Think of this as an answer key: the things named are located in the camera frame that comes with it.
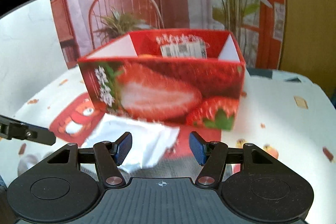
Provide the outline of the red strawberry cardboard box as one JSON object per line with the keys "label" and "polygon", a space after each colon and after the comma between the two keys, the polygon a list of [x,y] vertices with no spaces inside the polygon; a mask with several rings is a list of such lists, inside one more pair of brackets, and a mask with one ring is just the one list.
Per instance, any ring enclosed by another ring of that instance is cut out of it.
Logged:
{"label": "red strawberry cardboard box", "polygon": [[[157,58],[138,58],[150,54]],[[231,130],[245,61],[224,30],[132,31],[79,60],[93,105],[146,122]]]}

